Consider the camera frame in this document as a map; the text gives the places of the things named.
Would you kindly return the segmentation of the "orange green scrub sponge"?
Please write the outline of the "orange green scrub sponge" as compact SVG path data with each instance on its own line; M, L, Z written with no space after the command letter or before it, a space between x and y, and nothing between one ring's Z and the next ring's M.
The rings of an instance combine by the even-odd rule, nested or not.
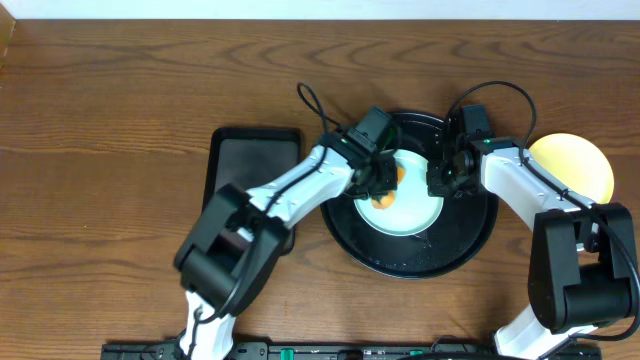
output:
M400 185L406 174L406 170L399 166L397 168L397 184ZM375 209L384 210L393 205L396 199L394 190L389 191L385 195L376 195L371 198L371 204Z

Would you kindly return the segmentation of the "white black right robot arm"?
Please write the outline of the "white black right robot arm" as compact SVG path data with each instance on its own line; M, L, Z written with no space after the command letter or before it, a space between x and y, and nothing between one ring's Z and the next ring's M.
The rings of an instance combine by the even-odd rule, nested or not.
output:
M539 166L512 137L453 144L429 164L431 195L489 192L532 230L529 305L494 335L513 359L549 359L572 341L621 341L639 328L633 221L598 205Z

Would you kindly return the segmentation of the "light green plate bottom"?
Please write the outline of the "light green plate bottom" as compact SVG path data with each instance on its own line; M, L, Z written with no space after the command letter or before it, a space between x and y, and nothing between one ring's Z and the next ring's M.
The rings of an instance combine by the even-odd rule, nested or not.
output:
M436 221L444 198L429 195L426 158L408 150L398 150L394 158L403 176L390 206L376 208L374 201L369 199L355 200L354 205L363 220L375 230L391 236L414 235Z

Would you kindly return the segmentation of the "yellow plate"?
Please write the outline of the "yellow plate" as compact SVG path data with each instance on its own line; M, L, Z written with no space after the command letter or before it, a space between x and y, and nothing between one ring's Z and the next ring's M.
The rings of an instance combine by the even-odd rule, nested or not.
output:
M534 142L529 152L540 166L574 192L599 204L611 201L615 185L612 167L590 141L555 133Z

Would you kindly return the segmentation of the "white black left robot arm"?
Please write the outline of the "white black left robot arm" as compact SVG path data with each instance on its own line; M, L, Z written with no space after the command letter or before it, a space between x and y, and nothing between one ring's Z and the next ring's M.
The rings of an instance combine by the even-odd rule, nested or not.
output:
M265 185L217 190L174 258L189 315L179 341L187 359L223 359L236 318L264 288L292 228L311 210L349 190L380 183L394 130L323 135L310 155Z

